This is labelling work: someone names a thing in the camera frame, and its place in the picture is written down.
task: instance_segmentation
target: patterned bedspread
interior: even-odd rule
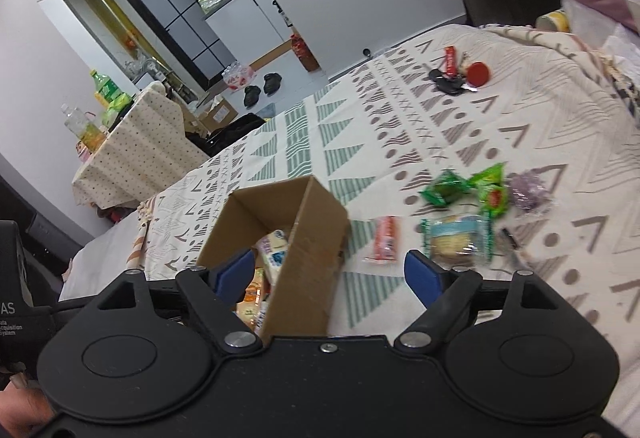
[[[447,97],[429,82],[423,63],[438,66],[449,45],[491,68],[479,93]],[[640,358],[640,134],[599,61],[566,34],[447,26],[360,66],[158,195],[145,271],[171,278],[193,262],[234,189],[314,174],[352,228],[330,331],[392,339],[422,306],[401,263],[365,261],[373,219],[399,216],[400,249],[420,248],[421,219],[441,214],[418,192],[445,168],[469,176],[499,161],[507,173],[540,169],[557,201],[543,218],[510,212],[499,225],[609,339],[630,378]],[[453,212],[476,209],[468,196]],[[500,256],[479,271],[512,272]]]

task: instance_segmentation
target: slipper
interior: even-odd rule
[[[244,89],[244,106],[251,108],[258,103],[260,99],[260,88],[258,86],[247,86]]]
[[[280,89],[282,77],[277,73],[267,73],[264,76],[264,93],[269,97]]]

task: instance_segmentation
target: red candy bar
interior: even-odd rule
[[[447,46],[444,49],[445,56],[445,74],[447,77],[453,78],[458,74],[458,67],[456,65],[456,47]]]
[[[373,243],[373,256],[369,261],[378,263],[396,262],[396,218],[382,216],[378,218],[376,237]]]

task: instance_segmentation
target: polka dot tablecloth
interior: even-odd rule
[[[182,110],[154,82],[72,181],[76,203],[101,209],[162,192],[207,155],[184,136]]]

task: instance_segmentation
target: purple candy wrapper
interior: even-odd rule
[[[512,175],[508,180],[511,203],[522,211],[531,212],[551,201],[540,174],[535,170]]]

